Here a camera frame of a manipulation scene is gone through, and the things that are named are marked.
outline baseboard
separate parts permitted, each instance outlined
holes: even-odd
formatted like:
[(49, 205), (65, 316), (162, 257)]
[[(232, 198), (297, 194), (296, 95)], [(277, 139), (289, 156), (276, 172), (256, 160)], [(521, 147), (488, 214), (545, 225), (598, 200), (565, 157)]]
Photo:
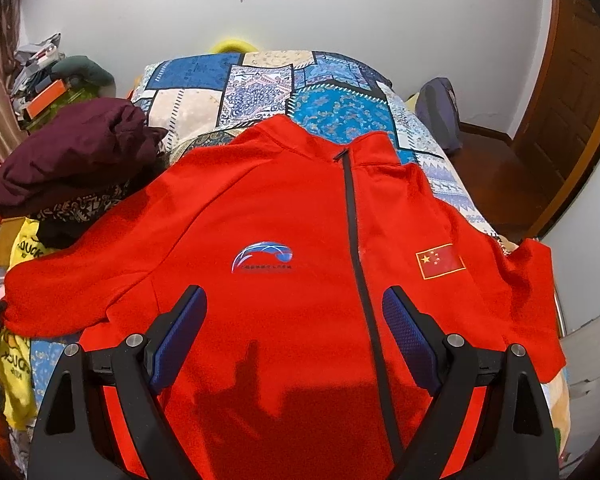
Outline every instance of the baseboard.
[(466, 134), (480, 135), (483, 137), (491, 137), (491, 139), (497, 139), (504, 142), (507, 146), (510, 146), (513, 139), (504, 132), (497, 130), (491, 130), (484, 126), (478, 126), (477, 124), (460, 123), (460, 130)]

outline red jacket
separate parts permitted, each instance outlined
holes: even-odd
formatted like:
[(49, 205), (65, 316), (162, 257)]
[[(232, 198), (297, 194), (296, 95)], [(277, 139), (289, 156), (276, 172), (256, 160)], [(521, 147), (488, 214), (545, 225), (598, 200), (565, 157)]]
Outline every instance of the red jacket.
[[(551, 380), (564, 357), (549, 249), (526, 240), (504, 256), (433, 197), (418, 166), (400, 165), (385, 133), (342, 149), (275, 116), (194, 150), (72, 248), (11, 270), (7, 327), (86, 328), (84, 347), (106, 348), (202, 286), (205, 322), (161, 403), (208, 480), (386, 477), (391, 428), (406, 445), (429, 404), (382, 316), (392, 285), (474, 346), (523, 344)], [(141, 472), (107, 397), (126, 464)], [(462, 465), (483, 397), (446, 473)]]

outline flag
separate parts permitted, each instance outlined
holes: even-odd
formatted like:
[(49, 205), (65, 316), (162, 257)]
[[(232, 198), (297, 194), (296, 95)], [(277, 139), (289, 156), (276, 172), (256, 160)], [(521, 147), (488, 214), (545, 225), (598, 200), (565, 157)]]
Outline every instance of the flag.
[(416, 253), (420, 272), (425, 280), (445, 276), (458, 270), (464, 270), (464, 263), (456, 254), (453, 244), (441, 245)]

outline bed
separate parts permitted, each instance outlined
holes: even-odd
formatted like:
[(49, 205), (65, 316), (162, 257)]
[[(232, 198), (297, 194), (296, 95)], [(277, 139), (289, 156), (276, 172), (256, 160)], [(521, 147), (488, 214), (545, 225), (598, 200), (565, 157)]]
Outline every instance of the bed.
[[(498, 240), (506, 253), (515, 248), (503, 243), (476, 209), (453, 165), (392, 83), (350, 57), (286, 50), (171, 59), (145, 68), (131, 100), (148, 115), (150, 126), (168, 130), (163, 140), (168, 165), (198, 147), (229, 143), (275, 114), (286, 114), (309, 133), (339, 144), (386, 131), (400, 161), (419, 165), (437, 198)], [(77, 338), (31, 342), (38, 406), (62, 349)], [(570, 429), (564, 372), (543, 389), (562, 450)]]

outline wooden floor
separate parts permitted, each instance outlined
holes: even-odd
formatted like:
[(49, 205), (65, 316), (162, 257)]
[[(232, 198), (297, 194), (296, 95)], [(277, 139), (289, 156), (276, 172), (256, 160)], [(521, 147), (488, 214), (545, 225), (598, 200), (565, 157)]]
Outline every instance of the wooden floor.
[(498, 234), (519, 242), (549, 201), (506, 143), (466, 133), (462, 143), (451, 162), (476, 207)]

